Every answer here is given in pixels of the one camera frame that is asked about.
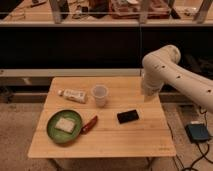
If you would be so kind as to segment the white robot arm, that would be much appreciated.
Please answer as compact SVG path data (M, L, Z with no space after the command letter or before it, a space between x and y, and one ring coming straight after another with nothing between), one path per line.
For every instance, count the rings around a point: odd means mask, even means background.
M143 93L153 96L169 84L196 104L213 114L213 80L178 65L181 53L174 45L166 45L148 53L142 60Z

